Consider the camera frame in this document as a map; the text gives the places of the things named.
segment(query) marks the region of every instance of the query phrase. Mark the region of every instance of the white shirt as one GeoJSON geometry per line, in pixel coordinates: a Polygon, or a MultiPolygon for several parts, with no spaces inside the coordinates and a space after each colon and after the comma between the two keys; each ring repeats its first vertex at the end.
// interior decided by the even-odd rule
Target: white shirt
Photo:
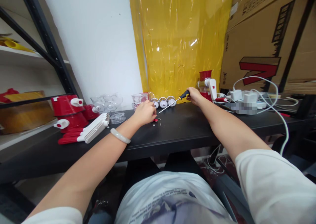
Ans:
{"type": "MultiPolygon", "coordinates": [[[[271,150],[247,150],[236,158],[240,185],[255,223],[315,223],[316,185],[271,150]]],[[[192,173],[159,172],[133,185],[115,223],[233,223],[210,186],[192,173]]],[[[82,223],[70,207],[49,209],[23,224],[82,223]]]]}

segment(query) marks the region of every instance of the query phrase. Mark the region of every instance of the person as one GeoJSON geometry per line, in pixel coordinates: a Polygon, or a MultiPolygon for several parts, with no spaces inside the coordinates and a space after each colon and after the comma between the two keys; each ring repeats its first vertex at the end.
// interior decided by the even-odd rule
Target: person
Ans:
{"type": "MultiPolygon", "coordinates": [[[[188,90],[188,99],[200,107],[235,163],[255,223],[315,223],[316,185],[237,117],[202,97],[195,88],[188,90]]],[[[131,139],[155,117],[156,109],[147,100],[117,132],[131,139]]],[[[24,224],[82,223],[95,188],[125,148],[126,143],[112,133],[104,137],[63,175],[24,224]]],[[[172,164],[180,160],[173,158],[169,167],[177,170],[172,164]]],[[[152,174],[140,172],[147,177],[139,178],[131,174],[135,168],[130,163],[127,166],[126,172],[132,172],[122,188],[115,223],[234,223],[200,172],[156,170],[152,174]]]]}

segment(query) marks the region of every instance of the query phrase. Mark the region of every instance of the desk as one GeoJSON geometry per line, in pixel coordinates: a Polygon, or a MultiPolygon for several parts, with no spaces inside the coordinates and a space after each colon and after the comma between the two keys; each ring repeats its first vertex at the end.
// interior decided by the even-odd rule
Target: desk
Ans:
{"type": "MultiPolygon", "coordinates": [[[[133,113],[133,110],[125,111],[126,118],[131,117],[133,113]]],[[[235,116],[259,136],[285,132],[282,120],[274,112],[235,116]]],[[[159,114],[158,118],[161,120],[155,123],[155,126],[153,123],[147,124],[136,132],[119,162],[219,144],[202,111],[192,103],[168,108],[159,114]]],[[[303,120],[295,118],[285,117],[285,120],[289,131],[296,131],[304,124],[303,120]]],[[[119,125],[111,124],[110,128],[119,125]]],[[[79,142],[59,145],[57,141],[62,134],[56,128],[50,130],[50,133],[43,131],[35,135],[32,138],[32,141],[35,141],[32,147],[0,165],[0,184],[65,172],[110,133],[109,128],[103,130],[89,144],[79,142]]]]}

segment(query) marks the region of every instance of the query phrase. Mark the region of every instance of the sleeve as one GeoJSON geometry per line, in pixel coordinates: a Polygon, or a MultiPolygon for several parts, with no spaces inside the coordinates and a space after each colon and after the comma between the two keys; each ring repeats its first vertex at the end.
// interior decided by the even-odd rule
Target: sleeve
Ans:
{"type": "Polygon", "coordinates": [[[316,185],[280,154],[247,150],[235,164],[255,223],[316,223],[316,185]]]}
{"type": "Polygon", "coordinates": [[[82,224],[82,215],[78,209],[58,207],[48,209],[26,219],[22,224],[82,224]]]}

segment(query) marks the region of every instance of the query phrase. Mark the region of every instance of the white pillar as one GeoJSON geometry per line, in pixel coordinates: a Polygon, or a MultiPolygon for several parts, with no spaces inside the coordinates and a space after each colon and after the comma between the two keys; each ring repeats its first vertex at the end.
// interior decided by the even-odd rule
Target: white pillar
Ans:
{"type": "Polygon", "coordinates": [[[46,0],[84,100],[142,92],[129,0],[46,0]]]}

